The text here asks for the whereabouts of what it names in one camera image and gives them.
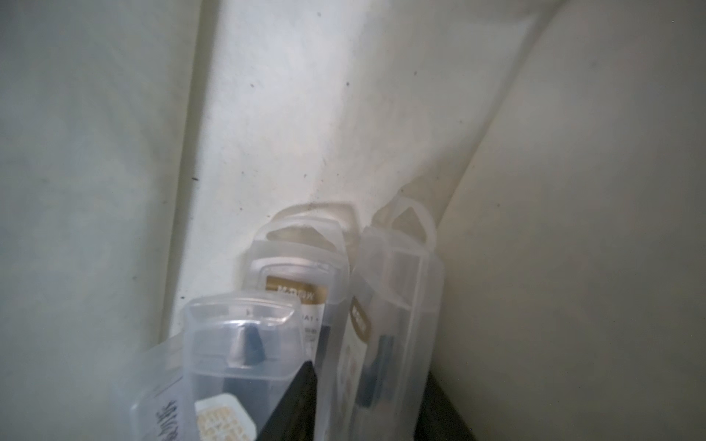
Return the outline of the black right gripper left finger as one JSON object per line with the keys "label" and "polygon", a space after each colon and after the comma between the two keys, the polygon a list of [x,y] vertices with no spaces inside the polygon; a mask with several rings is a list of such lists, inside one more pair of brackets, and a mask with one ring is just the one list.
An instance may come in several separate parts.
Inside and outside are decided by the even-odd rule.
{"label": "black right gripper left finger", "polygon": [[256,441],[313,441],[317,376],[311,361],[303,363]]}

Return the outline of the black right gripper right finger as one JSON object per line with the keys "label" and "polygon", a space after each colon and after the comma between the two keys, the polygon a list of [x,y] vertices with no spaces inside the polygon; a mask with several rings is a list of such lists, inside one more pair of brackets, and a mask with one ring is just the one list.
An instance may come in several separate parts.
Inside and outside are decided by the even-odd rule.
{"label": "black right gripper right finger", "polygon": [[476,441],[432,373],[428,374],[414,440]]}

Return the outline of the cream canvas tote bag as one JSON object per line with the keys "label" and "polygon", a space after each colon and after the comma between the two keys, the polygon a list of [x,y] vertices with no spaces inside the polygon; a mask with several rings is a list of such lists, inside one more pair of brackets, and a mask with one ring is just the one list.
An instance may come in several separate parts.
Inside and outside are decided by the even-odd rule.
{"label": "cream canvas tote bag", "polygon": [[1,437],[114,439],[260,227],[398,197],[478,439],[704,439],[702,1],[3,2]]}

